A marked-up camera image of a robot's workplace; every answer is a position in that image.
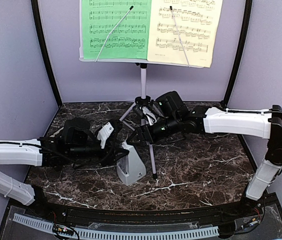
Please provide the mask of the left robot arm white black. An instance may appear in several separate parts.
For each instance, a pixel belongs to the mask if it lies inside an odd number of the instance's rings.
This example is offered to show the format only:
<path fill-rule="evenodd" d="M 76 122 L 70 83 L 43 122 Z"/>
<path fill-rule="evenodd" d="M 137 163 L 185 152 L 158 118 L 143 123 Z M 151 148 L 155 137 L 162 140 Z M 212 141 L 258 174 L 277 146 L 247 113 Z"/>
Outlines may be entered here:
<path fill-rule="evenodd" d="M 63 129 L 51 137 L 30 140 L 0 140 L 0 165 L 29 165 L 34 167 L 62 167 L 73 164 L 77 168 L 112 165 L 129 155 L 126 147 L 117 143 L 122 123 L 111 119 L 96 132 L 90 130 L 90 122 L 73 118 L 64 123 Z M 28 185 L 0 171 L 0 194 L 14 199 L 41 218 L 51 214 L 51 206 L 41 187 Z"/>

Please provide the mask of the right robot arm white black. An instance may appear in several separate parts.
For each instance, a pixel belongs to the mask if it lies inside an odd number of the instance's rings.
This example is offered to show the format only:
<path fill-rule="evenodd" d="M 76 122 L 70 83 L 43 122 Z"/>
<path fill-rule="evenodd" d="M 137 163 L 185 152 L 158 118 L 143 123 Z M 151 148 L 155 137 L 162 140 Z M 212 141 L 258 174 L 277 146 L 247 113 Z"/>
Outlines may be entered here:
<path fill-rule="evenodd" d="M 188 110 L 176 91 L 156 99 L 161 120 L 135 129 L 129 145 L 146 146 L 175 133 L 238 134 L 268 140 L 267 153 L 245 190 L 245 198 L 236 205 L 236 213 L 246 217 L 255 209 L 269 184 L 282 169 L 282 108 L 237 110 L 216 106 L 197 106 Z"/>

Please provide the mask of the yellow sheet music page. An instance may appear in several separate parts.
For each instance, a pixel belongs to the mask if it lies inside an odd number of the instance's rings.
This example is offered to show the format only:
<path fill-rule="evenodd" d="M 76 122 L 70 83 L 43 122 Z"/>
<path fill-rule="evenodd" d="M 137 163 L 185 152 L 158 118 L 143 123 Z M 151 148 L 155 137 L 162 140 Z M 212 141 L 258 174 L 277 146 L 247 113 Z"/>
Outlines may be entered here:
<path fill-rule="evenodd" d="M 221 0 L 154 0 L 147 60 L 209 68 L 212 64 Z"/>

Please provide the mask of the green sheet music page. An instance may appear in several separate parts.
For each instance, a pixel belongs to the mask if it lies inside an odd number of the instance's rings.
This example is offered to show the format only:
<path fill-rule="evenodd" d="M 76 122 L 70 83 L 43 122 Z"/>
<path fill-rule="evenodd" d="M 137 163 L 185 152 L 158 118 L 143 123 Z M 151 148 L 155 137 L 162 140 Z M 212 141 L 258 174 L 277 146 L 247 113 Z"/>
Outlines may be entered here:
<path fill-rule="evenodd" d="M 145 60 L 151 5 L 150 0 L 82 0 L 80 58 Z"/>

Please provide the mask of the white metronome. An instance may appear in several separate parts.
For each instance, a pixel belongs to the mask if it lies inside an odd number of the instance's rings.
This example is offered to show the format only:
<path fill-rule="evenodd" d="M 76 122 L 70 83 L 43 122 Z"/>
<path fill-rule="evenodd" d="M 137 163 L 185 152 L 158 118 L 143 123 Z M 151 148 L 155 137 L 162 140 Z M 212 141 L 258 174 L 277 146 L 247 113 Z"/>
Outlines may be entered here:
<path fill-rule="evenodd" d="M 146 175 L 146 167 L 134 146 L 124 141 L 121 147 L 128 150 L 129 154 L 117 162 L 117 174 L 126 186 L 130 186 Z"/>

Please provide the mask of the white perforated music stand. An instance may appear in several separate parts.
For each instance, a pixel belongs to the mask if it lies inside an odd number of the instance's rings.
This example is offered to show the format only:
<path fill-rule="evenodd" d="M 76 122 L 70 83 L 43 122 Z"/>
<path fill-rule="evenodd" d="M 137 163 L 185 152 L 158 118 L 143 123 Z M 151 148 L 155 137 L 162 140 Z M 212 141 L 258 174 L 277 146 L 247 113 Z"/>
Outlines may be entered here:
<path fill-rule="evenodd" d="M 91 60 L 82 60 L 84 62 L 92 62 Z M 185 66 L 185 67 L 193 67 L 193 66 L 186 66 L 186 65 L 179 65 L 179 64 L 166 64 L 166 63 L 158 63 L 158 62 L 150 62 L 147 59 L 102 59 L 99 61 L 93 62 L 135 62 L 140 65 L 141 68 L 141 100 L 145 100 L 147 98 L 146 91 L 147 91 L 147 66 L 148 64 L 164 64 L 164 65 L 173 65 L 173 66 Z"/>

